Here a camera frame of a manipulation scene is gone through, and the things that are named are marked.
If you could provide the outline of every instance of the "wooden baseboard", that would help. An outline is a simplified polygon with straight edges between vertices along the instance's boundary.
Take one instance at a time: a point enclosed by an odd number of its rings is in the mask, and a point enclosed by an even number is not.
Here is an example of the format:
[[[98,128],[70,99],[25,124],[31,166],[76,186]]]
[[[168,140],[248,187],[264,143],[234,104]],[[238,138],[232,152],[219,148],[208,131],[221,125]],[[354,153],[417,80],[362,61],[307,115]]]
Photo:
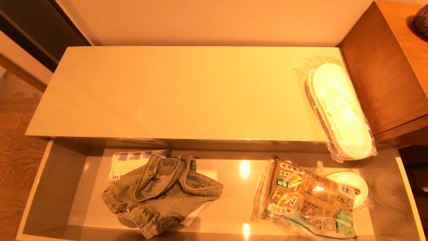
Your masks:
[[[5,56],[0,54],[0,66],[5,68],[6,70],[10,71],[14,75],[21,78],[23,81],[27,82],[34,88],[44,92],[46,90],[46,85],[43,84],[40,80],[33,77],[31,74],[27,73],[25,70],[23,70],[21,67],[16,65],[14,62],[6,58]]]

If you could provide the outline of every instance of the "food package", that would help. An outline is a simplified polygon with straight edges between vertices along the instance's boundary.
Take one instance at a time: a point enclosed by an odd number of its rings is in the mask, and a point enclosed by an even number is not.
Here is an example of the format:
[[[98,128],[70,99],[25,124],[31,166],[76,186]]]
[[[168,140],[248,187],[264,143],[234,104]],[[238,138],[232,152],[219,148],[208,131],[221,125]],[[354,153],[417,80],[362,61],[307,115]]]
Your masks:
[[[373,134],[354,86],[339,61],[331,58],[312,60],[299,72],[299,78],[334,160],[342,163],[377,154]]]
[[[117,182],[126,173],[147,164],[152,154],[166,156],[167,152],[168,150],[116,152],[111,160],[109,183]]]
[[[300,234],[315,237],[356,239],[352,214],[356,191],[275,159],[254,197],[252,221],[298,226]]]

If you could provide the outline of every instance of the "jeans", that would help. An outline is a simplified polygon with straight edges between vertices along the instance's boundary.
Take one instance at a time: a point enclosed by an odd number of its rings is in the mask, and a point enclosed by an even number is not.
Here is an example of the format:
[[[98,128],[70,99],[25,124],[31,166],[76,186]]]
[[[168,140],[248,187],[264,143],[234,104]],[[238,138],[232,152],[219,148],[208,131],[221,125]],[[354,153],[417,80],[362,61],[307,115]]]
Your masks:
[[[194,157],[154,154],[147,165],[125,174],[102,197],[122,224],[138,227],[149,239],[219,198],[222,190],[221,183],[196,172]]]

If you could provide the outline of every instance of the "white wall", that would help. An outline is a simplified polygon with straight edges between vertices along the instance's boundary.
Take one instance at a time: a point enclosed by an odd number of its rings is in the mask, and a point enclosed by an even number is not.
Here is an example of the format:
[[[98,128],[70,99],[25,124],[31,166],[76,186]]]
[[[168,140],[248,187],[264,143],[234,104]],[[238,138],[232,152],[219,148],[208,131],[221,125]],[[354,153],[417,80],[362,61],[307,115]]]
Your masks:
[[[372,0],[57,0],[94,45],[336,46]]]
[[[20,66],[44,84],[48,84],[53,73],[0,31],[0,54]]]

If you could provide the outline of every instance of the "wooden cabinet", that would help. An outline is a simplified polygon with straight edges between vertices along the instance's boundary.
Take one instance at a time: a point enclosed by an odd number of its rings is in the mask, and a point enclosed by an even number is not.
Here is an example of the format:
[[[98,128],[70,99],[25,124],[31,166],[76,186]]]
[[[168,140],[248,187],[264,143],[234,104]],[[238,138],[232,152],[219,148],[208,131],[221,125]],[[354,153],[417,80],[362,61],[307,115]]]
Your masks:
[[[339,44],[377,142],[428,145],[428,42],[422,6],[376,1]]]

